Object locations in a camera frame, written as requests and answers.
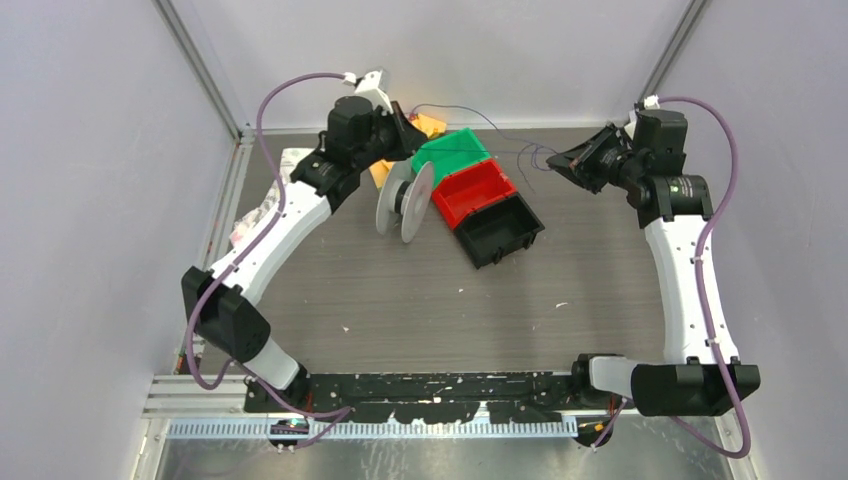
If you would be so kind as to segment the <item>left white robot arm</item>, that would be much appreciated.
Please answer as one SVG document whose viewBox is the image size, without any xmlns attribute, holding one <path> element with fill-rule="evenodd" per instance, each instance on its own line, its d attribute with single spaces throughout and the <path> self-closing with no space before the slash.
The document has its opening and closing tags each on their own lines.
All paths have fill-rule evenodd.
<svg viewBox="0 0 848 480">
<path fill-rule="evenodd" d="M 379 160 L 401 164 L 427 137 L 396 101 L 378 106 L 362 96 L 338 99 L 320 134 L 321 145 L 300 156 L 276 206 L 224 257 L 181 280 L 187 335 L 199 335 L 269 385 L 280 412 L 298 412 L 307 398 L 304 367 L 272 338 L 257 305 L 270 280 L 298 245 L 360 186 Z"/>
</svg>

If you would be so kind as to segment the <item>grey plastic cable spool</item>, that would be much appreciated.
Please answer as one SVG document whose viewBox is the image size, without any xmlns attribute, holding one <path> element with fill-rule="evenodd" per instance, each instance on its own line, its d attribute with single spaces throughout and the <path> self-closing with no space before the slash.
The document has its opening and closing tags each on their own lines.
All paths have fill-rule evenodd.
<svg viewBox="0 0 848 480">
<path fill-rule="evenodd" d="M 426 215 L 435 178 L 432 162 L 426 162 L 418 172 L 410 161 L 396 162 L 386 177 L 377 202 L 376 229 L 386 235 L 400 225 L 404 243 L 410 243 Z"/>
</svg>

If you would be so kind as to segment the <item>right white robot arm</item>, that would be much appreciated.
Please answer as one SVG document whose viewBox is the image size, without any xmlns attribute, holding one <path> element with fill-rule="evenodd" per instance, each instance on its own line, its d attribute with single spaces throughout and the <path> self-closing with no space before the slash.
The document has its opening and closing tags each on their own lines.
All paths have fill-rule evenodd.
<svg viewBox="0 0 848 480">
<path fill-rule="evenodd" d="M 626 127 L 606 125 L 547 166 L 593 193 L 625 191 L 657 270 L 665 322 L 658 364 L 618 354 L 582 354 L 572 365 L 571 397 L 596 410 L 610 395 L 633 401 L 646 417 L 716 417 L 760 384 L 741 362 L 724 320 L 711 258 L 717 215 L 706 180 L 684 173 L 686 117 L 642 110 Z"/>
</svg>

